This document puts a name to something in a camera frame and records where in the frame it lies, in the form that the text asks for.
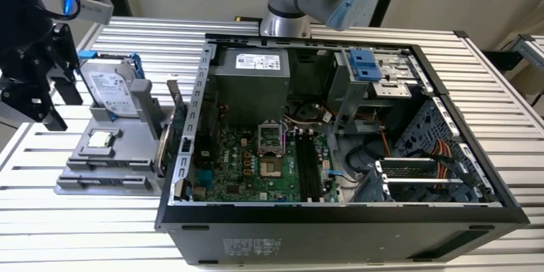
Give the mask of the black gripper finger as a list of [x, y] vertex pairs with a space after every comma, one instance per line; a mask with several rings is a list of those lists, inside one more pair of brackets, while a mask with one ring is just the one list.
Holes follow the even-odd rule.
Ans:
[[49, 131], [65, 131], [50, 96], [40, 86], [1, 82], [1, 116], [18, 123], [41, 123]]
[[54, 64], [48, 76], [54, 83], [62, 101], [68, 105], [81, 105], [82, 99], [76, 88], [73, 72], [80, 68], [76, 46], [68, 24], [56, 24], [52, 29], [52, 46], [48, 51]]

